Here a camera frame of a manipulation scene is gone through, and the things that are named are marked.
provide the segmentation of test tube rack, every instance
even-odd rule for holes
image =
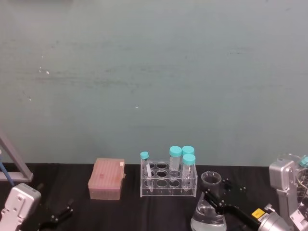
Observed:
[[[140,168],[140,197],[143,196],[193,196],[197,193],[197,170],[194,165],[189,188],[182,186],[182,164],[179,170],[170,170],[169,161],[150,161],[152,176],[148,177],[143,164]]]

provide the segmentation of box lid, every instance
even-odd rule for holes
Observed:
[[[124,159],[98,158],[88,182],[89,189],[120,189],[124,165]]]

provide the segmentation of blue rod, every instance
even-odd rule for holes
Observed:
[[[0,158],[0,169],[1,171],[4,173],[5,177],[8,179],[9,183],[12,185],[12,186],[15,186],[12,178],[10,177],[8,171],[5,169],[3,163],[1,162],[1,158]]]

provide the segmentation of glass flask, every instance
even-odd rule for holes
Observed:
[[[217,172],[204,172],[201,175],[201,184],[204,184],[212,193],[218,195],[221,175]],[[193,231],[226,231],[227,225],[224,215],[216,213],[215,209],[204,199],[201,194],[198,205],[191,220]]]

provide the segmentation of pink box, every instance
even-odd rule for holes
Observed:
[[[120,200],[124,165],[124,159],[98,158],[88,182],[90,198]]]

